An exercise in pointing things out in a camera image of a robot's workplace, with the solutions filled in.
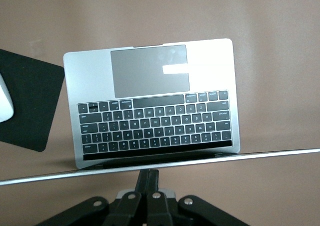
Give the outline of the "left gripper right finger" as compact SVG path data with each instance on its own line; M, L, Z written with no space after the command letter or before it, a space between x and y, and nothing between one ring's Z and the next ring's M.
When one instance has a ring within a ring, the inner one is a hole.
M159 171L143 171L147 225L247 225L222 209L195 195L176 200L158 188Z

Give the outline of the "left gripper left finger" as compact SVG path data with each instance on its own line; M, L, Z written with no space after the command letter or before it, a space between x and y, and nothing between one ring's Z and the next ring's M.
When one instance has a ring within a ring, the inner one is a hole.
M89 198L38 225L131 225L147 188L149 170L139 172L136 187L109 203L105 198Z

